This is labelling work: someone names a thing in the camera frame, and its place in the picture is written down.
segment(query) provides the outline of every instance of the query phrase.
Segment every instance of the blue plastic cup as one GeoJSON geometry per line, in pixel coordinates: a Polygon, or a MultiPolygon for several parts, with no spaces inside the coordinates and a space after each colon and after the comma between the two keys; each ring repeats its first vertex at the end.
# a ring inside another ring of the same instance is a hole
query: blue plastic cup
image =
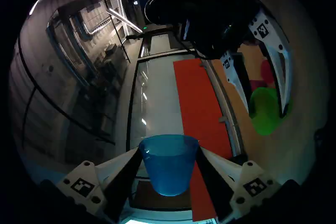
{"type": "Polygon", "coordinates": [[[154,190],[164,196],[185,192],[194,169],[198,140],[184,135],[158,135],[139,144],[154,190]]]}

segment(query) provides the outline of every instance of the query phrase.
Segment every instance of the screw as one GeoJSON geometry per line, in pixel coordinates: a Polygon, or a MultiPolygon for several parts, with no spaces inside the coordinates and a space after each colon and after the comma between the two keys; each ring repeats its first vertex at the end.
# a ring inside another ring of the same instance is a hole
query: screw
{"type": "Polygon", "coordinates": [[[239,197],[236,199],[237,204],[242,204],[245,202],[245,199],[243,197],[239,197]]]}
{"type": "Polygon", "coordinates": [[[99,197],[97,197],[97,196],[93,196],[92,199],[91,199],[91,201],[92,201],[93,203],[95,203],[95,204],[98,204],[98,203],[101,202],[101,200],[100,200],[99,197]]]}

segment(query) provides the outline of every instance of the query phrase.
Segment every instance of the green bowl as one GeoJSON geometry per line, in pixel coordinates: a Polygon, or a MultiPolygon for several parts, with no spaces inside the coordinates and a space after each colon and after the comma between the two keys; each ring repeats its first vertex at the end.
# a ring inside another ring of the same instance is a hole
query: green bowl
{"type": "Polygon", "coordinates": [[[258,134],[270,135],[285,120],[291,111],[292,102],[289,101],[287,114],[280,118],[276,89],[259,87],[253,91],[249,101],[250,118],[258,134]]]}

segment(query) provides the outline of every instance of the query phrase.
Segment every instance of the cable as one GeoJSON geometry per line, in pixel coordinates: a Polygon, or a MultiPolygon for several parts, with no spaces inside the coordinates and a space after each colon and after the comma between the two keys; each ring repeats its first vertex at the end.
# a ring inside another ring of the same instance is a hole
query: cable
{"type": "Polygon", "coordinates": [[[21,135],[22,149],[24,149],[24,141],[26,139],[25,134],[26,134],[26,121],[27,121],[28,110],[29,110],[30,103],[33,100],[33,96],[34,96],[35,91],[36,91],[36,86],[34,86],[33,91],[31,92],[31,94],[29,96],[28,103],[27,103],[27,106],[26,106],[26,110],[24,111],[24,121],[22,123],[22,135],[21,135]]]}
{"type": "Polygon", "coordinates": [[[190,54],[194,55],[196,58],[200,58],[200,59],[204,59],[204,60],[211,60],[211,58],[205,58],[205,57],[202,57],[200,55],[198,55],[196,49],[195,51],[191,51],[177,36],[176,34],[173,32],[173,36],[175,37],[175,39],[177,40],[177,42],[179,42],[180,45],[182,45],[182,47],[184,49],[187,50],[187,52],[189,52],[190,54]]]}
{"type": "MultiPolygon", "coordinates": [[[[108,3],[106,2],[106,0],[104,0],[104,2],[105,2],[106,9],[108,9],[108,3]]],[[[121,38],[120,38],[119,33],[118,33],[118,31],[117,31],[117,28],[116,28],[115,24],[113,23],[112,16],[111,16],[110,14],[108,14],[108,15],[109,15],[110,18],[111,18],[111,23],[113,24],[114,30],[115,30],[115,32],[116,32],[116,34],[117,34],[117,36],[118,36],[118,39],[119,39],[119,41],[120,41],[120,43],[121,43],[121,46],[123,47],[123,50],[124,50],[124,52],[125,52],[125,54],[126,54],[126,57],[127,57],[127,60],[129,61],[129,63],[131,63],[131,61],[129,60],[129,56],[127,55],[127,52],[126,52],[125,47],[124,47],[124,45],[123,45],[123,42],[121,41],[121,38]]]]}
{"type": "Polygon", "coordinates": [[[65,116],[69,121],[71,121],[72,123],[76,124],[78,127],[80,127],[82,130],[86,131],[87,133],[97,137],[96,140],[99,141],[103,141],[106,143],[110,143],[115,145],[115,142],[111,142],[108,139],[101,137],[99,135],[97,135],[95,132],[93,132],[91,129],[86,128],[86,126],[84,126],[83,124],[81,124],[80,122],[78,122],[77,120],[73,119],[72,117],[70,117],[66,112],[64,112],[59,106],[56,105],[56,103],[53,102],[53,100],[43,91],[43,89],[38,85],[38,83],[36,82],[36,80],[34,79],[34,77],[32,76],[31,72],[28,69],[28,66],[26,64],[26,61],[24,60],[24,56],[22,53],[22,49],[21,49],[21,41],[20,41],[20,37],[21,34],[19,34],[18,36],[18,52],[20,54],[20,58],[21,58],[21,62],[24,66],[24,69],[26,70],[26,73],[28,75],[28,77],[30,78],[31,82],[33,83],[34,87],[40,92],[40,94],[43,96],[44,99],[47,100],[47,102],[49,102],[49,104],[56,109],[59,113],[61,113],[63,116],[65,116]]]}

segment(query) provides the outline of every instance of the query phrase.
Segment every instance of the red mat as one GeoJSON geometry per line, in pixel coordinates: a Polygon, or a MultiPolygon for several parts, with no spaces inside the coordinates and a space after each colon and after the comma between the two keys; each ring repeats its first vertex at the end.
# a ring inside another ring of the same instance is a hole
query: red mat
{"type": "MultiPolygon", "coordinates": [[[[215,92],[200,59],[175,61],[174,70],[180,101],[183,131],[199,140],[200,146],[224,158],[232,157],[226,126],[215,92]]],[[[195,163],[190,181],[193,221],[215,218],[216,213],[202,175],[195,163]]]]}

